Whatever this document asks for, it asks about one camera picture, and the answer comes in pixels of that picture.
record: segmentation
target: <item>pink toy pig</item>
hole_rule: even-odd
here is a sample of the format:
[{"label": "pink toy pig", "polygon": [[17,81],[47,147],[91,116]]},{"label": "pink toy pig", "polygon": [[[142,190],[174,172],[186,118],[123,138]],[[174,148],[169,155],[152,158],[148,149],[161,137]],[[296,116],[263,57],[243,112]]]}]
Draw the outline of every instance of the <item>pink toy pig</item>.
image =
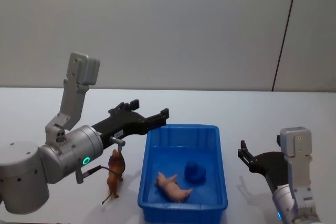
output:
[{"label": "pink toy pig", "polygon": [[181,190],[176,184],[176,177],[177,174],[170,178],[166,178],[162,173],[159,172],[155,185],[159,186],[171,201],[184,202],[185,198],[189,196],[193,189],[191,188],[189,190]]}]

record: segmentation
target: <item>white wall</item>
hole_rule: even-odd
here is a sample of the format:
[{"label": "white wall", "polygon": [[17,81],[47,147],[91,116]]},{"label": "white wall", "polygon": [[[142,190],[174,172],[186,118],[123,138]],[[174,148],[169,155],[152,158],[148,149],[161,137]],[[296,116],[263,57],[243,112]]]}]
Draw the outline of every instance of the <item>white wall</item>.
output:
[{"label": "white wall", "polygon": [[271,90],[290,0],[0,0],[0,86]]},{"label": "white wall", "polygon": [[276,91],[336,91],[336,0],[294,0]]}]

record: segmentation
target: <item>toy pig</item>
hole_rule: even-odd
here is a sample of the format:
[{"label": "toy pig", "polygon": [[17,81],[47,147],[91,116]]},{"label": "toy pig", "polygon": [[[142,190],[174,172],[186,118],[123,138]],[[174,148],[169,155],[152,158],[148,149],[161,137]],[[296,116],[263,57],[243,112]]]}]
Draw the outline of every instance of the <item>toy pig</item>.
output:
[{"label": "toy pig", "polygon": [[117,187],[118,181],[123,181],[121,176],[125,170],[125,160],[121,153],[119,153],[117,150],[113,150],[112,156],[110,156],[109,169],[109,177],[106,182],[110,189],[110,195],[101,204],[104,204],[105,201],[112,196],[112,194],[114,198],[119,197],[117,194]]},{"label": "toy pig", "polygon": [[177,174],[170,178],[166,178],[162,173],[158,173],[156,178],[155,185],[160,187],[168,198],[174,202],[184,202],[186,197],[193,191],[193,189],[189,190],[181,190],[179,186],[176,184]]}]

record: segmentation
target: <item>blue toy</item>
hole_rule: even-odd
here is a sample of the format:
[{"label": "blue toy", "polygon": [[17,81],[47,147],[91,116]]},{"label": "blue toy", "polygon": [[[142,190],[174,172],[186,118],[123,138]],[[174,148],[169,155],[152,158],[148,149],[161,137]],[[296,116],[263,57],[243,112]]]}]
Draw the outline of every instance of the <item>blue toy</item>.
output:
[{"label": "blue toy", "polygon": [[202,184],[205,182],[206,170],[203,166],[188,161],[184,167],[184,177],[192,184]]}]

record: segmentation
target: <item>black cable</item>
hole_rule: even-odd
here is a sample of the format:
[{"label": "black cable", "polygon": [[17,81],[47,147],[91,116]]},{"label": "black cable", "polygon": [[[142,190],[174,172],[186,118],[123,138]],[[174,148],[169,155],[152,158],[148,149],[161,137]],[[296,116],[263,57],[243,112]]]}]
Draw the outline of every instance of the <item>black cable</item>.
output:
[{"label": "black cable", "polygon": [[96,166],[92,169],[87,170],[85,173],[83,173],[83,175],[84,175],[84,177],[88,177],[88,176],[92,175],[93,173],[95,173],[96,171],[98,171],[100,169],[101,169],[101,166],[98,165],[98,166]]},{"label": "black cable", "polygon": [[106,170],[108,170],[109,172],[111,172],[111,173],[115,173],[115,174],[117,174],[116,172],[114,172],[114,171],[112,171],[112,170],[110,170],[110,169],[108,169],[107,167],[105,167],[105,166],[100,166],[101,168],[103,168],[103,169],[106,169]]},{"label": "black cable", "polygon": [[289,7],[288,17],[287,17],[287,22],[286,22],[285,33],[283,34],[283,38],[282,38],[280,55],[279,55],[279,59],[278,59],[277,70],[275,71],[275,75],[274,75],[272,91],[274,91],[275,81],[277,79],[277,74],[278,74],[279,65],[280,65],[280,59],[281,59],[281,55],[282,55],[283,45],[285,44],[285,37],[286,37],[286,34],[287,34],[287,28],[288,28],[288,23],[289,23],[289,17],[290,17],[291,11],[292,11],[293,1],[294,0],[291,0],[291,2],[290,2],[290,7]]}]

